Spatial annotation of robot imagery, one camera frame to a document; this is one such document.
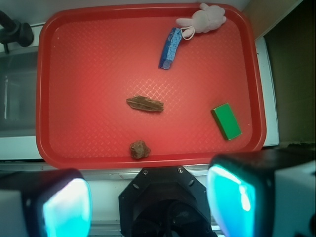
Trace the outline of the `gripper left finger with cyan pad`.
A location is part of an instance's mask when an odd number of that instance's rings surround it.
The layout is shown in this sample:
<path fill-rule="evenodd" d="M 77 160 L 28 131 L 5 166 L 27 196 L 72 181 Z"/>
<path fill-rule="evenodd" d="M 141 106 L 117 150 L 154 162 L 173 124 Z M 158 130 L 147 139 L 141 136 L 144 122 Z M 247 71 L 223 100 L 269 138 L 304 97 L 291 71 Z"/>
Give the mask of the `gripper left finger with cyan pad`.
<path fill-rule="evenodd" d="M 80 171 L 0 173 L 2 237 L 86 237 L 91 219 L 91 190 Z"/>

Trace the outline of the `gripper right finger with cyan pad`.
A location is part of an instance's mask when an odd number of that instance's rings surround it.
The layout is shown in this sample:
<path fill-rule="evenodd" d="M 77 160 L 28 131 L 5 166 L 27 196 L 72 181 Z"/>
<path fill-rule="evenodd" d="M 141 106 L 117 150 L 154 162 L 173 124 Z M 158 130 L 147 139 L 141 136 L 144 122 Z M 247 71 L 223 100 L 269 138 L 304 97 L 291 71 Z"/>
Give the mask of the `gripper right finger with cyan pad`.
<path fill-rule="evenodd" d="M 211 214 L 227 237 L 313 237 L 316 155 L 306 149 L 218 154 L 207 173 Z"/>

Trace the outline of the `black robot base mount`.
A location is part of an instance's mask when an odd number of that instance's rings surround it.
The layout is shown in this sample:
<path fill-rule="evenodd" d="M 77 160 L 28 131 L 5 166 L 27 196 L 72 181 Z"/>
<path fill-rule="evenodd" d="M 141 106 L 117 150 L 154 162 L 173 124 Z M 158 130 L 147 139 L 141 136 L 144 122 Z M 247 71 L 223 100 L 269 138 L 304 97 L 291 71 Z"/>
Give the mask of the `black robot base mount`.
<path fill-rule="evenodd" d="M 118 197 L 125 237 L 215 237 L 206 187 L 183 167 L 143 168 Z"/>

